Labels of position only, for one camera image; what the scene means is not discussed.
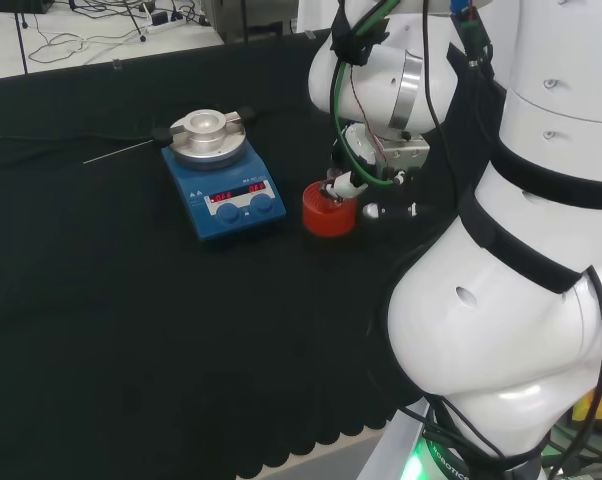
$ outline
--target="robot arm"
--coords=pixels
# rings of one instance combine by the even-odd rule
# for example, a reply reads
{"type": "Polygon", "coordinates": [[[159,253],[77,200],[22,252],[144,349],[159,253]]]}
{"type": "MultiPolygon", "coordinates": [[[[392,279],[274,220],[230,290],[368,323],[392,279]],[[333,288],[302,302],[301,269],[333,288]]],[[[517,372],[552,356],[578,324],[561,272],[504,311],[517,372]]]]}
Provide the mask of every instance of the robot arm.
{"type": "MultiPolygon", "coordinates": [[[[376,3],[346,1],[348,23],[356,24],[376,3]]],[[[431,11],[449,12],[448,0],[431,3],[431,11]]],[[[414,14],[421,12],[422,4],[412,0],[397,5],[386,27],[387,38],[372,48],[365,65],[346,66],[341,89],[335,92],[339,117],[353,122],[344,131],[347,146],[337,141],[338,146],[349,149],[368,173],[386,184],[402,184],[423,165],[429,146],[421,134],[435,126],[425,96],[422,17],[414,14]]],[[[431,99],[437,119],[443,122],[457,86],[446,58],[453,28],[445,17],[429,17],[428,22],[431,99]]],[[[332,43],[330,37],[319,50],[309,76],[310,97],[325,112],[330,112],[330,89],[338,61],[332,43]]],[[[328,195],[349,199],[366,189],[369,179],[342,170],[346,170],[344,174],[326,184],[328,195]]]]}
{"type": "MultiPolygon", "coordinates": [[[[556,174],[554,180],[602,185],[602,0],[520,1],[499,148],[556,174]]],[[[364,14],[361,5],[375,2],[348,3],[352,23],[364,14]]],[[[395,13],[414,4],[403,2],[395,13]]],[[[432,128],[416,66],[423,52],[419,21],[393,15],[390,36],[372,49],[365,66],[354,67],[352,82],[339,92],[341,117],[366,123],[366,112],[369,128],[355,123],[345,135],[353,150],[361,147],[361,163],[381,163],[375,138],[397,140],[401,132],[432,128]]],[[[432,101],[443,121],[456,77],[445,61],[451,26],[438,21],[429,20],[429,52],[432,101]]],[[[336,61],[328,40],[310,74],[312,100],[325,111],[336,61]]],[[[602,209],[533,195],[493,165],[474,193],[477,204],[530,249],[575,272],[596,265],[602,274],[602,209]]],[[[445,396],[509,457],[538,446],[597,385],[602,369],[601,297],[592,278],[584,274],[561,295],[518,272],[478,245],[457,218],[397,284],[388,310],[389,337],[403,370],[423,391],[445,396]]],[[[449,413],[465,438],[495,455],[449,413]]]]}

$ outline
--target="black tablecloth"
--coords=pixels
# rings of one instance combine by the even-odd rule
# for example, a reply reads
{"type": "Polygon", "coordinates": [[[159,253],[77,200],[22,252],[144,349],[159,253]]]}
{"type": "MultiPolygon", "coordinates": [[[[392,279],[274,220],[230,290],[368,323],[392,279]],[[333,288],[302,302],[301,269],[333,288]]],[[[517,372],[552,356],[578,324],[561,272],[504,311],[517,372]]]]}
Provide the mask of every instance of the black tablecloth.
{"type": "MultiPolygon", "coordinates": [[[[250,106],[249,141],[288,210],[203,244],[151,147],[83,165],[130,142],[0,142],[0,479],[251,476],[416,398],[366,331],[391,266],[449,215],[450,176],[428,137],[414,191],[440,215],[332,242],[304,231],[301,194],[334,139],[307,94],[324,39],[0,80],[0,136],[140,136],[250,106]]],[[[487,150],[464,102],[446,129],[467,184],[487,150]]]]}

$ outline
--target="metal rod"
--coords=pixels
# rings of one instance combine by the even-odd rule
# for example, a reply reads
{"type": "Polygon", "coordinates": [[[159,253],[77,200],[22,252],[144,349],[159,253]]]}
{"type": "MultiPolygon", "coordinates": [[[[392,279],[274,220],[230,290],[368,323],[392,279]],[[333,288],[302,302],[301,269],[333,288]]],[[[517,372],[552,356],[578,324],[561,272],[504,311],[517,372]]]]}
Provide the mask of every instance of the metal rod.
{"type": "Polygon", "coordinates": [[[137,143],[136,145],[132,145],[130,147],[122,148],[121,150],[117,150],[116,152],[106,153],[105,155],[101,155],[100,157],[93,158],[92,160],[86,160],[83,162],[84,165],[88,163],[96,162],[97,160],[101,160],[102,158],[111,157],[112,155],[117,155],[118,153],[125,152],[127,150],[132,150],[133,148],[140,147],[141,145],[147,145],[148,143],[152,143],[154,140],[148,140],[147,142],[137,143]]]}
{"type": "Polygon", "coordinates": [[[137,21],[134,19],[134,15],[132,15],[132,12],[130,11],[130,5],[128,5],[128,2],[126,0],[123,0],[123,4],[125,5],[125,8],[128,10],[128,15],[130,15],[130,18],[132,19],[132,23],[134,23],[134,28],[136,28],[137,32],[139,32],[139,38],[141,39],[142,42],[145,42],[145,35],[143,35],[141,33],[141,29],[139,28],[139,25],[137,25],[137,21]]]}
{"type": "Polygon", "coordinates": [[[23,60],[23,71],[27,75],[28,65],[25,62],[25,50],[23,49],[23,38],[21,38],[21,25],[19,25],[19,14],[17,13],[17,10],[19,10],[18,6],[21,6],[21,2],[15,4],[14,22],[17,24],[17,35],[19,36],[19,47],[21,47],[21,60],[23,60]]]}

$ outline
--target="red cup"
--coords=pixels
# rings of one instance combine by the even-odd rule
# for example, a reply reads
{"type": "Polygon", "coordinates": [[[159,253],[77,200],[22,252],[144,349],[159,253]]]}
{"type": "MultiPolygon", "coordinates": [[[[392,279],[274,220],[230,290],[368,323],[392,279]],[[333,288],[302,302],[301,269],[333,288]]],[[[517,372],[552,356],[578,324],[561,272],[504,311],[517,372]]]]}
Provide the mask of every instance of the red cup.
{"type": "Polygon", "coordinates": [[[315,182],[303,192],[303,224],[318,237],[334,238],[350,233],[357,213],[356,199],[339,203],[326,198],[315,182]]]}

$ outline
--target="white floor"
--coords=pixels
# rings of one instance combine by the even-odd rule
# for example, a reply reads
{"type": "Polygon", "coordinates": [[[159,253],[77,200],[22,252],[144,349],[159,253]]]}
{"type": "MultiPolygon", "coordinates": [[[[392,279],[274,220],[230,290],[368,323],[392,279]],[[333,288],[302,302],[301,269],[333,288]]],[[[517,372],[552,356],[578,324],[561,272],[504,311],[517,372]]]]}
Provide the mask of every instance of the white floor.
{"type": "MultiPolygon", "coordinates": [[[[76,0],[77,5],[83,5],[81,0],[76,0]]],[[[177,8],[191,5],[190,1],[175,0],[177,8]]],[[[157,7],[172,8],[170,0],[156,0],[157,7]]],[[[125,59],[143,57],[178,50],[189,50],[193,48],[207,47],[211,45],[222,45],[221,38],[212,27],[201,27],[190,22],[186,25],[146,35],[147,40],[139,41],[138,34],[130,17],[111,16],[100,19],[90,19],[70,10],[65,3],[53,4],[44,15],[37,15],[39,28],[48,39],[52,39],[56,33],[73,33],[82,37],[93,35],[105,35],[108,37],[119,37],[129,33],[123,39],[95,38],[93,40],[107,42],[108,44],[94,43],[84,44],[85,50],[74,53],[70,58],[54,63],[37,63],[27,60],[29,72],[40,72],[58,68],[74,67],[87,63],[108,62],[113,59],[125,59]]],[[[43,36],[37,32],[34,15],[26,14],[28,27],[22,29],[23,44],[26,56],[32,54],[42,45],[46,44],[43,36]]],[[[137,19],[140,27],[145,21],[137,19]]],[[[55,42],[70,40],[72,37],[59,38],[55,42]]],[[[39,53],[33,55],[35,60],[50,61],[65,57],[73,50],[80,48],[78,41],[64,43],[54,47],[45,47],[39,53]]],[[[0,13],[0,78],[23,74],[23,62],[17,37],[14,16],[9,13],[0,13]]]]}

